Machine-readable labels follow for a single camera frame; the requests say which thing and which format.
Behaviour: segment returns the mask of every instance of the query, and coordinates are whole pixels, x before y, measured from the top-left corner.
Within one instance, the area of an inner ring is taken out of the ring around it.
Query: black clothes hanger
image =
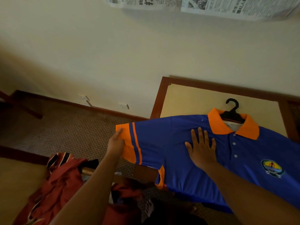
[[[230,101],[235,102],[235,107],[230,111],[224,111],[224,113],[220,114],[220,117],[226,121],[233,121],[241,124],[244,123],[245,119],[243,119],[242,116],[235,111],[239,107],[238,101],[230,98],[226,100],[226,104]]]

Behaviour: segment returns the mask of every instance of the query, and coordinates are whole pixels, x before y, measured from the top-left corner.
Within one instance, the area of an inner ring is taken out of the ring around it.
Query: hanger hook
[[[226,100],[226,104],[229,103],[230,101],[235,103],[235,107],[233,109],[231,109],[230,112],[236,112],[236,109],[238,109],[238,107],[239,107],[238,101],[236,99],[229,98]]]

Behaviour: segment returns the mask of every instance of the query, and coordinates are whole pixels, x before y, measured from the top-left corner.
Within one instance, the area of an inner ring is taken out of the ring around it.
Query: orange collar
[[[208,113],[209,125],[214,134],[225,135],[234,132],[227,125],[225,125],[225,123],[221,119],[220,114],[222,114],[223,112],[224,112],[223,110],[218,110],[214,108],[211,110],[211,112]],[[245,123],[235,133],[252,140],[257,140],[260,134],[260,129],[258,127],[258,124],[255,123],[255,121],[252,119],[250,115],[247,114],[240,114],[240,115],[242,116],[243,119],[245,119]]]

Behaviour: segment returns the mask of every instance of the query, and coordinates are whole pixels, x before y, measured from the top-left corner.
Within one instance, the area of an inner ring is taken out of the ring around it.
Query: polo shirt
[[[285,136],[259,127],[247,114],[238,131],[221,119],[222,110],[208,115],[182,115],[117,125],[125,140],[122,156],[129,162],[159,171],[159,189],[230,210],[219,189],[189,157],[191,129],[208,132],[216,140],[217,161],[231,172],[283,198],[300,209],[300,145]]]

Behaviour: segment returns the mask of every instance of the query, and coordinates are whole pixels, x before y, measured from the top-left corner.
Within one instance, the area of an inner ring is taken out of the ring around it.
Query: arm
[[[245,225],[300,224],[300,211],[271,192],[254,185],[225,167],[216,159],[216,141],[209,147],[208,134],[198,128],[199,142],[192,130],[193,148],[185,145],[194,164],[215,182],[237,218]]]
[[[52,220],[51,225],[102,224],[115,168],[124,147],[124,140],[118,140],[121,132],[122,129],[110,138],[104,159],[89,180]]]

